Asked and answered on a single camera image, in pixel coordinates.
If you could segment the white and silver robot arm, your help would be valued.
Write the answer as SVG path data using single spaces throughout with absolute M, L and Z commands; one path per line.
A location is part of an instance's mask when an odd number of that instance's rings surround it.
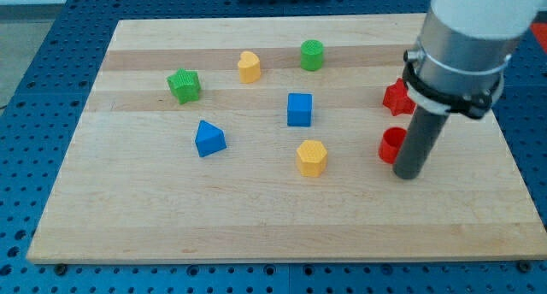
M 431 0 L 404 54 L 408 95 L 435 115 L 479 119 L 503 93 L 503 72 L 545 0 Z

